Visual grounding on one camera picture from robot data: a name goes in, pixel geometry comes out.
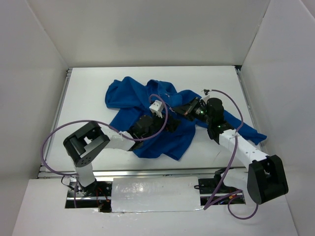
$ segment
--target white surface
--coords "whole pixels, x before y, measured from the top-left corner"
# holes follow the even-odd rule
[[[117,110],[106,108],[104,98],[114,79],[131,76],[145,84],[150,79],[172,82],[177,91],[191,89],[201,94],[205,88],[219,89],[232,96],[240,107],[244,121],[252,125],[245,99],[233,66],[187,67],[117,67],[74,68],[65,95],[58,126],[79,119],[95,119],[110,123]],[[238,112],[231,101],[220,93],[211,96],[222,99],[226,110],[236,117]],[[58,131],[48,156],[49,165],[59,171],[72,171],[73,164],[63,146],[64,139],[83,124],[75,124]],[[161,155],[157,159],[138,158],[133,152],[104,149],[93,161],[96,171],[105,170],[152,170],[184,168],[225,167],[231,153],[210,140],[205,128],[196,127],[195,137],[180,161]],[[234,166],[243,166],[235,160]]]
[[[242,64],[270,0],[28,0],[70,67]]]
[[[13,236],[297,236],[285,197],[261,205],[254,218],[233,218],[226,206],[186,212],[98,213],[65,209],[67,187],[59,179],[30,180]],[[252,213],[234,205],[240,216]]]
[[[66,66],[22,0],[0,1],[0,229],[12,234],[40,166]]]
[[[113,212],[200,210],[197,177],[115,178]]]
[[[301,236],[314,235],[315,19],[299,0],[273,0],[241,70],[266,147],[286,167]]]

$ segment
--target blue shirt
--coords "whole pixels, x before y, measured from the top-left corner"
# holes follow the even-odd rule
[[[159,95],[170,107],[187,104],[195,97],[200,98],[198,94],[191,90],[177,92],[173,84],[169,82],[150,80],[144,86],[131,77],[125,77],[122,81],[115,80],[109,86],[105,96],[105,103],[108,108],[120,108],[110,125],[118,130],[126,131],[142,115],[150,115],[149,96],[151,94]],[[174,133],[162,131],[156,137],[144,141],[143,146],[134,151],[138,157],[157,158],[164,153],[175,160],[180,160],[195,135],[195,125],[207,127],[206,123],[197,119],[188,121],[175,112],[168,111],[175,119],[180,119],[181,124]],[[239,119],[227,111],[224,111],[224,119],[235,128],[241,123]],[[246,124],[239,130],[239,134],[255,144],[267,138],[267,136],[259,134]]]

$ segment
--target purple cable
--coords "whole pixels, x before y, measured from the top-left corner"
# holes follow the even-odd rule
[[[162,102],[162,104],[163,104],[163,106],[164,106],[164,109],[165,109],[165,121],[164,121],[164,124],[163,124],[162,128],[161,128],[157,133],[155,133],[154,135],[149,136],[149,137],[147,137],[147,138],[143,138],[143,139],[133,139],[133,138],[130,138],[130,137],[124,135],[124,134],[120,134],[121,136],[123,136],[123,137],[126,138],[126,139],[129,139],[129,140],[132,140],[132,141],[135,141],[135,142],[139,142],[139,141],[145,141],[145,140],[154,138],[154,137],[156,137],[157,135],[159,135],[159,134],[163,131],[163,129],[164,129],[165,126],[166,126],[167,117],[168,117],[167,106],[166,106],[166,103],[163,101],[163,99],[162,99],[160,96],[156,95],[156,94],[151,94],[151,95],[150,95],[150,97],[149,97],[149,102],[151,102],[152,97],[157,97],[157,98]],[[72,125],[72,124],[83,123],[83,122],[90,122],[90,121],[93,121],[93,120],[91,120],[91,119],[82,119],[82,120],[76,120],[76,121],[72,121],[72,122],[63,124],[63,125],[59,126],[58,128],[54,129],[54,130],[46,137],[46,139],[44,140],[44,142],[43,142],[43,144],[42,144],[42,146],[41,146],[41,148],[40,148],[40,149],[41,149],[40,159],[41,159],[41,162],[43,163],[43,165],[44,165],[50,172],[55,173],[55,174],[57,174],[57,175],[61,175],[61,176],[76,176],[76,175],[77,175],[76,173],[67,174],[67,173],[62,173],[62,172],[55,171],[54,169],[52,169],[52,168],[47,164],[47,162],[46,162],[46,160],[45,160],[45,158],[44,158],[45,145],[46,145],[47,141],[50,139],[50,137],[53,136],[53,134],[56,133],[58,130],[60,130],[60,129],[66,127],[66,126]],[[116,128],[114,128],[114,127],[112,127],[112,126],[110,126],[110,125],[108,125],[108,124],[106,124],[106,123],[104,123],[104,122],[102,122],[102,121],[97,121],[97,120],[95,120],[95,121],[96,121],[97,123],[99,123],[99,124],[102,124],[102,125],[107,126],[108,128],[110,128],[110,129],[116,131],[117,133],[119,133],[119,131],[118,131]]]
[[[220,90],[216,90],[216,89],[213,89],[213,90],[211,90],[211,91],[219,92],[219,93],[224,94],[225,96],[227,96],[227,97],[232,101],[232,103],[233,103],[234,106],[236,107],[236,109],[237,109],[237,111],[238,111],[238,113],[240,114],[240,117],[241,117],[241,124],[240,124],[240,126],[238,126],[238,128],[237,128],[236,131],[235,131],[235,133],[237,133],[237,132],[240,130],[240,128],[243,126],[243,124],[244,124],[244,119],[243,119],[243,115],[242,115],[242,113],[241,113],[241,110],[239,109],[239,107],[237,106],[237,104],[236,104],[236,102],[233,100],[233,98],[230,97],[227,93],[225,93],[225,92],[223,92],[223,91],[220,91]],[[229,163],[227,164],[227,167],[226,167],[226,169],[225,169],[225,171],[224,171],[224,173],[223,173],[223,176],[221,177],[221,179],[220,179],[220,181],[219,181],[217,187],[215,188],[215,190],[213,191],[211,197],[208,199],[206,205],[204,206],[204,208],[203,208],[204,210],[208,209],[210,206],[213,205],[212,200],[213,200],[213,198],[215,197],[215,195],[216,195],[216,193],[218,192],[218,190],[220,189],[220,187],[221,187],[221,185],[222,185],[222,183],[223,183],[223,181],[224,181],[224,179],[225,179],[225,177],[226,177],[226,175],[227,175],[228,170],[231,168],[232,162],[233,162],[234,157],[235,157],[235,154],[236,154],[237,144],[238,144],[237,135],[235,135],[235,146],[234,146],[234,150],[233,150],[231,159],[230,159]]]
[[[248,219],[252,218],[252,217],[256,214],[256,212],[257,212],[257,210],[258,210],[258,204],[256,204],[256,208],[255,208],[254,212],[253,212],[250,216],[247,216],[247,217],[239,217],[239,216],[235,215],[235,214],[231,211],[231,209],[230,209],[231,202],[232,202],[234,199],[236,199],[236,198],[241,198],[241,196],[236,196],[235,198],[232,198],[232,199],[228,202],[228,204],[227,204],[227,209],[228,209],[228,211],[230,212],[230,214],[233,215],[236,219],[239,219],[239,220],[248,220]]]
[[[225,198],[228,198],[228,197],[230,197],[232,195],[235,195],[235,194],[238,194],[238,193],[241,193],[241,192],[242,192],[241,190],[236,190],[235,192],[228,193],[228,194],[226,194],[226,195],[224,195],[222,197],[219,197],[218,199],[215,199],[213,202],[211,202],[211,204],[213,205],[213,204],[215,204],[215,203],[217,203],[217,202],[219,202],[219,201],[221,201],[221,200],[223,200]]]

